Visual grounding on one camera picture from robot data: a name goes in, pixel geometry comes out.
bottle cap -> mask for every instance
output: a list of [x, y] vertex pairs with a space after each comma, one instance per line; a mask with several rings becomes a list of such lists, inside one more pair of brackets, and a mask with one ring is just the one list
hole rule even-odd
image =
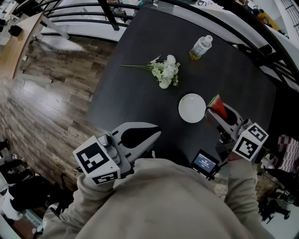
[[206, 42], [212, 42], [212, 40], [213, 40], [213, 38], [212, 38], [212, 36], [210, 36], [210, 35], [207, 35], [207, 36], [205, 37], [205, 41], [206, 41]]

table top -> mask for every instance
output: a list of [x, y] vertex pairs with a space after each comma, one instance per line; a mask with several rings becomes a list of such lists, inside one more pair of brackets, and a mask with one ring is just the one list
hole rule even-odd
[[[188, 52], [201, 37], [213, 37], [212, 48], [198, 61]], [[121, 64], [147, 64], [161, 55], [174, 55], [181, 63], [179, 86], [161, 89], [151, 72]], [[219, 133], [204, 118], [190, 124], [178, 113], [180, 99], [199, 94], [209, 104], [220, 94], [244, 118], [267, 130], [276, 88], [243, 53], [211, 32], [176, 16], [142, 8], [134, 17], [102, 74], [87, 120], [113, 130], [124, 122], [156, 124], [163, 132], [154, 149], [175, 150], [192, 161], [202, 149], [219, 158], [215, 146]]]
[[33, 37], [36, 27], [41, 22], [42, 15], [43, 13], [38, 13], [17, 24], [17, 26], [22, 28], [22, 31], [17, 37], [11, 36], [1, 53], [1, 75], [12, 79], [16, 76], [30, 39]]

black railing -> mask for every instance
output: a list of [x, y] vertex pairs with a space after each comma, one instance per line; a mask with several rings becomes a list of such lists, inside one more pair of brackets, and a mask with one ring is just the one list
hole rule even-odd
[[299, 11], [297, 9], [296, 3], [293, 3], [291, 0], [281, 0], [283, 3], [286, 11], [288, 12], [292, 22], [293, 26], [296, 29], [296, 32], [299, 36]]
[[[30, 7], [30, 2], [34, 0], [27, 0], [26, 4], [21, 4], [17, 11], [24, 12], [26, 8]], [[98, 0], [98, 2], [93, 3], [77, 3], [77, 4], [70, 4], [66, 6], [57, 6], [60, 0], [48, 0], [43, 1], [40, 4], [32, 7], [31, 9], [35, 9], [36, 13], [44, 12], [48, 18], [55, 18], [55, 17], [66, 17], [66, 16], [76, 16], [76, 15], [97, 15], [97, 16], [104, 16], [105, 20], [92, 20], [92, 19], [58, 19], [52, 20], [53, 22], [94, 22], [94, 23], [102, 23], [102, 24], [110, 24], [114, 28], [114, 30], [119, 30], [119, 26], [127, 27], [127, 21], [133, 19], [133, 16], [128, 16], [124, 13], [115, 14], [112, 10], [116, 8], [129, 8], [134, 10], [139, 10], [139, 6], [135, 5], [128, 5], [128, 4], [121, 4], [121, 3], [107, 3], [106, 0]], [[279, 79], [288, 86], [286, 79], [295, 82], [298, 84], [299, 80], [299, 70], [294, 63], [293, 59], [290, 57], [289, 53], [280, 43], [280, 41], [273, 35], [273, 33], [264, 25], [262, 24], [252, 13], [247, 11], [243, 8], [240, 4], [236, 3], [233, 0], [214, 0], [220, 6], [223, 6], [224, 9], [231, 11], [247, 24], [249, 24], [257, 33], [259, 33], [268, 43], [269, 47], [258, 48], [254, 43], [252, 43], [249, 39], [247, 39], [244, 35], [238, 32], [236, 29], [231, 27], [230, 25], [226, 24], [222, 20], [216, 18], [215, 16], [202, 11], [198, 8], [195, 8], [187, 3], [181, 2], [179, 0], [163, 0], [163, 2], [170, 3], [182, 8], [185, 8], [191, 12], [197, 13], [215, 23], [220, 25], [221, 27], [228, 30], [230, 33], [234, 34], [238, 37], [242, 42], [246, 44], [246, 46], [240, 46], [240, 49], [245, 49], [242, 52], [248, 57], [252, 59], [252, 61], [257, 66], [265, 65], [271, 68], [279, 77]], [[62, 14], [55, 14], [55, 10], [59, 9], [66, 9], [72, 7], [102, 7], [103, 12], [70, 12], [70, 13], [62, 13]]]

plastic bottle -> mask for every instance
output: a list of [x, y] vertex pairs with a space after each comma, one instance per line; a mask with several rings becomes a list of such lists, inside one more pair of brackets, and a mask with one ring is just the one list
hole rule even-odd
[[198, 60], [212, 47], [213, 38], [210, 35], [202, 36], [195, 43], [194, 47], [189, 51], [189, 56], [192, 60]]

display screen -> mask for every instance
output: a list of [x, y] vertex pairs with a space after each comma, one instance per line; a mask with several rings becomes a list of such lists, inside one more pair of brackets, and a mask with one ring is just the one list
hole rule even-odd
[[208, 173], [210, 173], [216, 165], [216, 163], [209, 160], [207, 157], [205, 157], [202, 154], [199, 154], [193, 163], [196, 164], [197, 166], [201, 167]]

